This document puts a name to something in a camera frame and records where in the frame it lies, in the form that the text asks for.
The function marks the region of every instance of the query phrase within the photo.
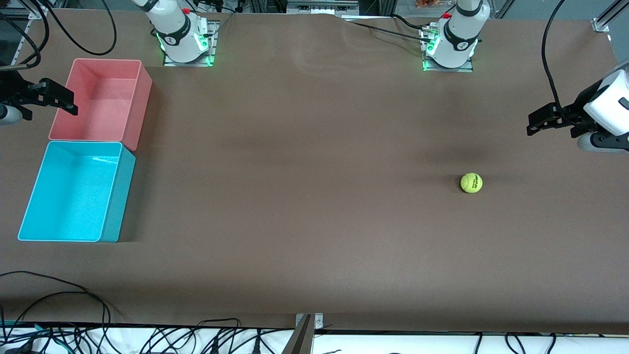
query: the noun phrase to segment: plastic storage bin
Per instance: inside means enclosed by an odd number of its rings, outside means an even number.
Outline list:
[[[65,86],[79,115],[57,110],[48,137],[121,142],[135,151],[152,83],[139,60],[75,59]]]
[[[116,242],[134,166],[119,142],[49,142],[18,239]]]

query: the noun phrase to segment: tennis ball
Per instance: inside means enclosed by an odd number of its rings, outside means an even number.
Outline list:
[[[467,193],[476,193],[482,188],[482,178],[475,173],[467,173],[461,177],[461,188]]]

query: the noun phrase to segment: brown table surface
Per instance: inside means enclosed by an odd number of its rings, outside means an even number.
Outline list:
[[[109,45],[104,12],[59,16],[90,49]],[[489,21],[475,72],[447,74],[422,71],[416,41],[328,15],[239,14],[214,67],[164,68],[145,15],[115,18],[107,57],[141,59],[154,80],[121,242],[16,239],[55,114],[34,108],[0,129],[0,270],[81,283],[118,322],[290,326],[312,311],[333,328],[629,329],[627,157],[582,152],[567,129],[526,136],[552,99],[544,22]],[[64,83],[87,55],[51,27],[23,75]],[[615,61],[587,21],[551,31],[567,105]],[[471,171],[476,195],[457,188]],[[14,316],[60,289],[13,276],[0,300]],[[67,297],[27,319],[96,322],[99,308]]]

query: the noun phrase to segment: metal bracket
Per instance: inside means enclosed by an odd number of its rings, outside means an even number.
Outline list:
[[[614,0],[614,2],[598,17],[592,20],[592,28],[595,32],[609,32],[608,24],[617,18],[627,7],[629,0]]]
[[[299,326],[299,322],[301,319],[307,314],[297,314],[295,317],[295,326]],[[314,315],[314,328],[321,329],[323,328],[323,314],[313,314]]]
[[[297,326],[288,339],[284,350],[282,350],[282,354],[312,354],[315,325],[319,321],[323,324],[323,315],[298,314],[297,317]]]
[[[599,27],[599,22],[598,22],[598,19],[597,19],[597,18],[593,18],[593,19],[592,19],[592,29],[593,29],[595,32],[598,32],[598,33],[602,33],[602,32],[609,32],[609,31],[610,31],[610,27],[609,27],[609,26],[607,26],[607,25],[605,25],[605,26],[603,26],[603,27]]]

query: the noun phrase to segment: blue bin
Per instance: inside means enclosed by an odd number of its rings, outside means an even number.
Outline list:
[[[116,242],[134,166],[119,142],[49,142],[18,239]]]

